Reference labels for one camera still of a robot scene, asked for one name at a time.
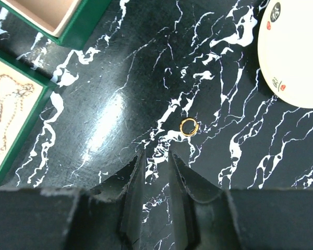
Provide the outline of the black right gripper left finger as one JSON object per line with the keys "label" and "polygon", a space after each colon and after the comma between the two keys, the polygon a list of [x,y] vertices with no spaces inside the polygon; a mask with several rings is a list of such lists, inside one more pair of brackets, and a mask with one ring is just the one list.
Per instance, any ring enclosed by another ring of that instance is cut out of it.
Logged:
{"label": "black right gripper left finger", "polygon": [[89,190],[0,187],[0,249],[137,249],[145,161]]}

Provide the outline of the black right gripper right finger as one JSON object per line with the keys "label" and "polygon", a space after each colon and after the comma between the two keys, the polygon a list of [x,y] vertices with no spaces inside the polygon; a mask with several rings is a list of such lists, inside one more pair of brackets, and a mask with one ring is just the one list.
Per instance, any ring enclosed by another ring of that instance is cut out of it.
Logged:
{"label": "black right gripper right finger", "polygon": [[221,189],[170,154],[176,249],[313,249],[313,189]]}

